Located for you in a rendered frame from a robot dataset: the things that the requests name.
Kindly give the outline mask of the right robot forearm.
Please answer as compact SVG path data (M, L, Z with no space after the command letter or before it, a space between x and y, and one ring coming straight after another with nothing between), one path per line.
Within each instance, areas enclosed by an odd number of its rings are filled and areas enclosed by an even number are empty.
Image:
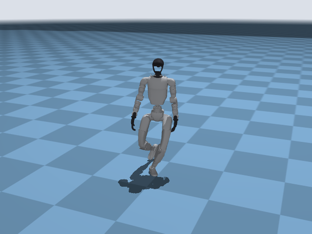
M137 96L138 96L138 94L137 94ZM139 111L139 107L141 104L141 102L137 101L137 96L136 96L136 100L135 100L135 104L134 104L134 108L133 108L133 112L136 112L136 116L137 116L137 113ZM133 112L132 112L132 115L133 115Z

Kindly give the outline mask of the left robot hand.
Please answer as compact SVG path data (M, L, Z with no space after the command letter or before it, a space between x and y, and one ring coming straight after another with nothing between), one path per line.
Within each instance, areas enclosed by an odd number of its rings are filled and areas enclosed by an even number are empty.
M171 132L173 132L174 130L175 130L175 128L176 128L176 126L177 126L177 121L178 121L178 119L177 119L177 116L174 116L174 126L173 126L173 128L171 129Z

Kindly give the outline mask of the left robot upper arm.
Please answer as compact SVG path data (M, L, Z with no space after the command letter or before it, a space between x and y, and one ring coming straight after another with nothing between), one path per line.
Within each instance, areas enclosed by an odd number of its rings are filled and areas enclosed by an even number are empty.
M173 78L167 78L167 82L170 86L170 103L176 103L176 82Z

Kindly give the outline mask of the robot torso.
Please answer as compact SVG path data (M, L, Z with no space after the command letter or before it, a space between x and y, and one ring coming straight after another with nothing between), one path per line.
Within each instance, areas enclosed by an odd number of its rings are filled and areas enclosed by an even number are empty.
M164 110L160 105L163 105L167 98L168 82L166 76L160 75L161 78L155 78L154 76L149 76L147 81L148 98L150 103L155 105L151 110L151 120L163 121Z

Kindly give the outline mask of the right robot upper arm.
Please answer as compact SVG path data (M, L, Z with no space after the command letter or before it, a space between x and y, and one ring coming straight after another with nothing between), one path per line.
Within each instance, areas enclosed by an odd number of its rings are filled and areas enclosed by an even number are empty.
M147 84L149 77L143 77L140 81L140 85L139 85L139 89L138 89L138 96L137 96L137 100L142 101L144 96L143 93L145 91L145 85Z

